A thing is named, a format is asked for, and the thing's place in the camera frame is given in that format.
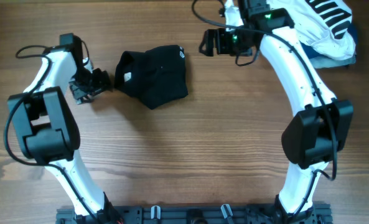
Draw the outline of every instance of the black joint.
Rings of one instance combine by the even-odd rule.
[[[66,51],[72,53],[77,68],[83,67],[82,40],[78,36],[73,33],[60,35],[60,45],[55,48],[60,46],[64,46]]]
[[[25,93],[10,96],[9,109],[24,96]],[[31,123],[42,115],[48,115],[50,122]],[[22,153],[38,164],[61,159],[70,161],[74,150],[79,148],[79,129],[60,87],[32,94],[18,107],[12,122]]]
[[[226,12],[226,9],[225,8],[219,9],[219,15],[220,15],[220,17],[225,17],[225,12]]]
[[[203,39],[199,45],[199,52],[208,57],[213,57],[213,48],[217,30],[209,29],[203,34]]]
[[[353,117],[351,102],[335,101],[326,105],[330,110],[335,135],[337,138],[337,151],[345,145],[350,123]],[[327,122],[324,118],[322,106],[298,112],[281,136],[281,142],[286,157],[293,164],[299,164],[302,169],[308,168],[318,162],[330,162],[333,159],[332,140]]]

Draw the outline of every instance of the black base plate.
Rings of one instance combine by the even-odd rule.
[[[274,224],[268,214],[273,204],[256,204],[231,207],[234,224]],[[332,212],[328,204],[315,204],[312,215],[295,224],[332,224]],[[115,209],[123,216],[125,224],[156,224],[151,220],[151,208],[122,207]],[[220,207],[161,207],[161,219],[158,224],[187,224],[187,211],[199,209],[203,211],[208,224],[227,224]],[[56,224],[76,224],[73,209],[57,210]]]

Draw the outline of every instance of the wire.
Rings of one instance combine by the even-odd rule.
[[[251,31],[251,32],[254,32],[254,33],[259,33],[259,34],[265,34],[265,35],[269,35],[271,37],[274,37],[275,39],[278,39],[279,41],[281,41],[283,44],[285,44],[287,47],[289,47],[290,51],[293,52],[296,57],[299,59],[299,61],[302,63],[302,66],[304,67],[304,70],[306,71],[307,73],[307,76],[309,77],[309,80],[312,84],[312,87],[315,91],[315,94],[317,95],[320,103],[321,103],[321,108],[322,108],[322,111],[324,112],[324,116],[325,116],[325,119],[327,121],[327,124],[328,124],[328,129],[329,129],[329,133],[330,133],[330,137],[331,137],[331,141],[332,141],[332,160],[333,160],[333,163],[332,163],[332,175],[329,176],[326,172],[320,170],[320,169],[317,169],[315,171],[313,171],[313,178],[311,180],[311,184],[309,186],[309,188],[307,189],[307,192],[306,192],[306,197],[303,198],[303,201],[301,203],[301,205],[299,206],[299,208],[296,210],[296,212],[294,214],[296,215],[293,215],[292,216],[292,219],[295,219],[297,214],[299,214],[299,212],[303,209],[303,206],[306,204],[307,202],[307,199],[309,198],[310,194],[311,194],[311,190],[313,188],[313,184],[315,182],[315,178],[317,177],[317,173],[321,173],[324,177],[326,177],[327,179],[331,180],[331,181],[334,181],[336,179],[336,175],[337,175],[337,140],[336,140],[336,135],[335,135],[335,130],[334,130],[334,124],[332,122],[332,119],[330,117],[330,114],[329,114],[329,111],[327,109],[327,105],[325,104],[324,100],[322,99],[322,96],[321,96],[321,93],[320,93],[320,90],[318,89],[317,87],[317,84],[315,83],[315,80],[309,70],[309,67],[307,66],[306,62],[303,60],[303,58],[301,57],[301,55],[299,54],[299,52],[295,49],[294,46],[292,46],[289,42],[287,42],[286,40],[284,40],[282,37],[276,35],[276,34],[273,34],[273,33],[269,33],[269,32],[265,32],[265,31],[262,31],[262,30],[255,30],[255,29],[249,29],[249,28],[245,28],[245,27],[236,27],[236,26],[230,26],[230,25],[225,25],[225,24],[221,24],[219,22],[215,22],[215,21],[211,21],[209,19],[206,19],[202,16],[200,16],[197,11],[195,10],[195,4],[197,3],[198,0],[194,0],[192,2],[192,5],[191,5],[191,9],[192,9],[192,12],[193,14],[198,18],[200,19],[201,21],[203,22],[206,22],[208,24],[211,24],[211,25],[214,25],[214,26],[218,26],[218,27],[224,27],[224,28],[229,28],[229,29],[238,29],[238,30],[245,30],[245,31]]]
[[[256,50],[256,53],[255,53],[255,55],[253,56],[252,61],[247,62],[247,63],[243,63],[243,64],[238,64],[238,59],[239,59],[239,57],[240,57],[240,56],[239,56],[239,55],[237,55],[237,56],[235,57],[235,64],[236,64],[236,65],[238,65],[239,67],[250,65],[250,64],[252,64],[253,62],[255,62],[255,60],[256,60],[256,59],[258,59],[258,57],[259,57],[259,52],[260,52],[260,50],[259,50],[259,49],[258,49],[258,50]]]
[[[223,3],[223,0],[217,0],[217,1],[220,2],[220,4],[222,4],[223,8],[225,7],[224,3]]]
[[[85,45],[86,48],[86,54],[87,54],[87,61],[85,63],[83,63],[83,66],[87,65],[90,61],[90,55],[89,55],[89,50],[87,49],[87,45],[85,43],[85,41],[82,40],[82,43]]]
[[[23,161],[22,159],[18,158],[16,155],[14,155],[14,153],[11,151],[10,145],[9,145],[9,139],[8,139],[8,133],[9,133],[9,127],[10,127],[10,123],[11,120],[14,116],[14,114],[16,113],[18,107],[20,107],[20,105],[25,102],[26,99],[28,99],[31,94],[33,94],[42,84],[43,81],[45,79],[45,77],[47,76],[47,74],[50,72],[50,69],[52,68],[52,60],[44,55],[44,54],[34,54],[34,55],[25,55],[25,56],[19,56],[19,54],[26,49],[29,48],[47,48],[46,46],[43,45],[29,45],[26,47],[23,47],[21,49],[19,49],[16,53],[16,58],[22,59],[22,58],[35,58],[35,57],[40,57],[40,58],[46,58],[47,59],[47,68],[45,70],[45,72],[43,73],[42,77],[40,78],[40,80],[37,82],[36,86],[31,89],[30,91],[28,91],[27,93],[25,93],[25,95],[14,105],[14,107],[12,108],[12,110],[9,113],[9,116],[7,117],[7,121],[6,121],[6,125],[4,127],[4,132],[3,132],[3,140],[4,140],[4,147],[6,148],[7,153],[10,155],[10,157],[12,159],[14,159],[15,161],[27,165],[27,166],[37,166],[37,167],[43,167],[43,165],[40,165],[38,163],[33,163],[33,162],[26,162]],[[80,196],[80,194],[78,193],[78,191],[76,190],[75,186],[72,184],[72,181],[70,180],[69,176],[67,175],[67,173],[64,171],[63,168],[56,166],[54,164],[47,164],[44,165],[47,167],[53,167],[56,168],[58,171],[61,172],[61,174],[65,177],[65,180],[68,182],[69,186],[71,187],[73,193],[75,194],[75,196],[78,198],[79,202],[82,204],[82,206],[85,208],[85,210],[89,213],[89,215],[94,219],[94,221],[96,221],[99,224],[102,224],[99,219],[97,219],[93,212],[91,212],[91,210],[88,208],[88,206],[86,205],[86,203],[83,201],[83,198]]]

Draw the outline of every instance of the blue fabric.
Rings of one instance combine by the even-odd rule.
[[[356,27],[353,25],[353,23],[351,23],[349,25],[349,27],[347,28],[347,32],[353,37],[353,40],[357,45],[358,44],[358,35],[357,35]],[[322,55],[322,54],[316,52],[312,47],[310,47],[306,44],[303,44],[302,42],[301,42],[301,44],[302,44],[302,48],[303,48],[304,52],[306,53],[306,55],[309,59],[312,59],[312,58],[315,58],[315,57],[318,57],[318,56],[326,57],[325,55]]]
[[[345,59],[345,60],[334,60],[327,56],[318,56],[310,59],[311,64],[314,68],[334,68],[345,65],[352,65],[356,63],[356,56]]]

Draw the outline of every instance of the black mounting bracket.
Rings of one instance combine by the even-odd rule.
[[[78,104],[89,103],[92,101],[92,97],[106,90],[112,90],[111,80],[106,71],[101,71],[99,68],[93,70],[92,65],[89,65],[92,72],[85,68],[82,40],[78,36],[72,33],[60,35],[60,45],[45,49],[44,54],[59,50],[71,52],[77,66],[77,72],[70,80],[69,85]]]
[[[294,27],[294,22],[285,9],[270,10],[266,0],[240,0],[238,1],[241,18],[244,26],[252,30],[260,30],[271,33],[280,27]],[[224,28],[206,30],[199,52],[208,57],[213,57],[213,49],[217,54],[229,54],[231,56],[252,56],[252,47],[259,50],[264,34],[246,29],[226,31]]]
[[[115,207],[122,214],[121,224],[284,224],[273,217],[273,204],[255,204],[230,207]],[[158,208],[159,215],[153,210]],[[93,224],[76,222],[74,209],[57,210],[56,224]],[[292,222],[294,224],[332,224],[332,212],[328,204],[315,204],[309,217]]]

